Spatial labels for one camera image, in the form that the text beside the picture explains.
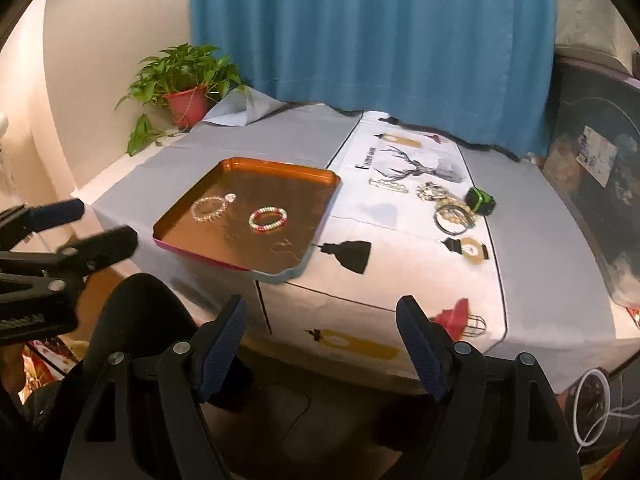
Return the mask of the green potted plant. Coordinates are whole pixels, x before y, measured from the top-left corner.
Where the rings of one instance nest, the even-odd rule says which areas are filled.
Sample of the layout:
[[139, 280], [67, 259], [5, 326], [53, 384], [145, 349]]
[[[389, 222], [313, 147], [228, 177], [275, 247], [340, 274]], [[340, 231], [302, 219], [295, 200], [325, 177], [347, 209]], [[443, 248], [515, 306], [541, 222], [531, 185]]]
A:
[[[140, 61], [140, 70], [118, 102], [136, 101], [142, 106], [161, 108], [167, 110], [171, 118], [166, 101], [168, 94], [204, 86], [207, 111], [233, 91], [245, 94], [247, 86], [243, 84], [239, 65], [233, 63], [228, 54], [217, 58], [218, 51], [212, 44], [178, 44], [147, 56]], [[172, 118], [171, 122], [175, 132], [191, 129], [179, 129]]]

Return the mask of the orange metal tray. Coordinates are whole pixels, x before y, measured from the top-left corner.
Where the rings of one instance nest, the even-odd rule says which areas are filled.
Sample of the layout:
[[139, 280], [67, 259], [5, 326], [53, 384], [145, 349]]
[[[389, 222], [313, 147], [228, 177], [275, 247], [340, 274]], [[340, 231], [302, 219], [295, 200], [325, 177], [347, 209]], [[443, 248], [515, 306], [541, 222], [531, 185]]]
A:
[[210, 266], [284, 283], [303, 273], [341, 185], [331, 170], [227, 158], [155, 222], [153, 240]]

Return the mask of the green black smartwatch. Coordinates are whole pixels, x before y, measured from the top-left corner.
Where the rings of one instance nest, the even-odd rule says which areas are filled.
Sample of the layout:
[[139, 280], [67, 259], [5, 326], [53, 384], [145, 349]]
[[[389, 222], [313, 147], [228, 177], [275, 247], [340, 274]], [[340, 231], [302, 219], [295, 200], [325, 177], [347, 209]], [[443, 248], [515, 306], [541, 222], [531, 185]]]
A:
[[495, 199], [480, 188], [472, 186], [465, 194], [465, 205], [468, 206], [473, 214], [480, 216], [489, 216], [496, 208]]

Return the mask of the red plant pot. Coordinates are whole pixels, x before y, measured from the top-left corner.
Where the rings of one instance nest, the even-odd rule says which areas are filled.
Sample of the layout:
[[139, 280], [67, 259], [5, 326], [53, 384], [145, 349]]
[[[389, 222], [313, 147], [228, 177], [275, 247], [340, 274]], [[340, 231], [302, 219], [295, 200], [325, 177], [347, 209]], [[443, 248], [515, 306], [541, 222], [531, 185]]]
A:
[[204, 86], [168, 94], [166, 101], [172, 121], [179, 129], [192, 128], [207, 113], [207, 96]]

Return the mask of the blue curtain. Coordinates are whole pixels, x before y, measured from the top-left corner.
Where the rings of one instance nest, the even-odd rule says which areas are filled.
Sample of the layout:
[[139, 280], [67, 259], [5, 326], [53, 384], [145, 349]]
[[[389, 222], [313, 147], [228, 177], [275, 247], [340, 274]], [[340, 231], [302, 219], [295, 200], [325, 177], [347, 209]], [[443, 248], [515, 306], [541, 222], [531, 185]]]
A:
[[190, 0], [190, 18], [278, 100], [548, 151], [556, 0]]

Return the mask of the dark glass cabinet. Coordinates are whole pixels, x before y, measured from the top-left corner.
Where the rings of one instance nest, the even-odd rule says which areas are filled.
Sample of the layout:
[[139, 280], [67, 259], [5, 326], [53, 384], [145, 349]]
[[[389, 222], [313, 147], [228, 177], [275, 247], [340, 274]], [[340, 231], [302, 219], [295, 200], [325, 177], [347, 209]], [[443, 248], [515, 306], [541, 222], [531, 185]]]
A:
[[639, 307], [639, 81], [562, 58], [544, 175], [596, 258], [611, 299]]

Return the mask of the beige fabric storage box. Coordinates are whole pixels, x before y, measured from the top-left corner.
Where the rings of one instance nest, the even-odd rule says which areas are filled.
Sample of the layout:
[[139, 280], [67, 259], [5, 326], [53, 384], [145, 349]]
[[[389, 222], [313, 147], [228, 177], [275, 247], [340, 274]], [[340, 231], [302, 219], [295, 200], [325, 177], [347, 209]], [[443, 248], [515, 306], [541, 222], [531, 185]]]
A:
[[555, 53], [634, 76], [639, 44], [611, 0], [556, 0]]

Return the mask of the red patterned bag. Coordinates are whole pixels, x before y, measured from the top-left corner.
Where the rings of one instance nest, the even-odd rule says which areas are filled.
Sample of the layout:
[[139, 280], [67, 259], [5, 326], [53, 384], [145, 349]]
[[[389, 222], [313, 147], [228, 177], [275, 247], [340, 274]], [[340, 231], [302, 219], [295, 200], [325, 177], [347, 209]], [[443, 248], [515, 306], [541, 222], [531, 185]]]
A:
[[66, 340], [59, 336], [29, 341], [22, 357], [26, 374], [25, 387], [20, 392], [23, 404], [36, 390], [64, 378], [79, 362]]

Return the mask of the white deer print runner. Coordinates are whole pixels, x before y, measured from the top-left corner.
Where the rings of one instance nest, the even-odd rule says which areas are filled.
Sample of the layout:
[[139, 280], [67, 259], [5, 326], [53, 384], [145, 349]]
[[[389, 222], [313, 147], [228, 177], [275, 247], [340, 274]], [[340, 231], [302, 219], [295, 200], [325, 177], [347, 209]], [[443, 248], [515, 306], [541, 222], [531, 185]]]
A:
[[321, 243], [365, 240], [366, 270], [343, 268], [331, 255], [313, 252], [299, 278], [262, 285], [271, 333], [253, 341], [270, 358], [343, 382], [410, 391], [418, 378], [399, 336], [399, 298], [416, 298], [434, 318], [468, 300], [471, 325], [464, 338], [489, 351], [506, 333], [498, 266], [487, 223], [472, 229], [445, 221], [416, 192], [422, 179], [414, 162], [457, 175], [447, 190], [462, 195], [472, 179], [454, 141], [440, 134], [391, 125], [384, 113], [367, 112], [332, 162], [340, 192], [320, 233]]

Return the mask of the grey tablecloth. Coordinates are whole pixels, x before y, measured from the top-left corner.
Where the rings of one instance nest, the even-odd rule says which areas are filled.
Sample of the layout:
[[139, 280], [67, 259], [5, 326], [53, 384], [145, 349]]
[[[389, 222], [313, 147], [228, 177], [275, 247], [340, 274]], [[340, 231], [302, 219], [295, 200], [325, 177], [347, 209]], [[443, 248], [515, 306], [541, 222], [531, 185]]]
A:
[[[217, 313], [232, 295], [242, 296], [248, 315], [243, 342], [258, 352], [253, 341], [271, 333], [260, 289], [294, 278], [279, 284], [258, 281], [244, 272], [168, 252], [155, 244], [153, 226], [184, 192], [227, 158], [333, 171], [332, 162], [366, 113], [345, 115], [323, 104], [308, 104], [279, 110], [244, 127], [201, 122], [163, 146], [119, 159], [79, 195], [104, 228], [126, 224], [137, 231], [134, 263], [184, 298], [197, 318]], [[491, 350], [477, 350], [503, 359], [532, 354], [555, 392], [564, 391], [592, 368], [622, 366], [639, 349], [637, 327], [608, 296], [597, 261], [561, 197], [531, 162], [458, 148], [472, 179], [470, 188], [480, 188], [496, 201], [489, 216], [473, 214], [465, 205], [469, 190], [462, 195], [447, 190], [447, 184], [457, 180], [453, 171], [436, 168], [434, 182], [425, 179], [428, 170], [420, 162], [414, 162], [410, 172], [423, 181], [418, 196], [433, 202], [445, 221], [464, 230], [472, 229], [477, 220], [487, 223], [506, 333]], [[371, 246], [365, 240], [338, 244], [318, 240], [314, 252], [331, 255], [346, 270], [360, 274], [368, 265]]]

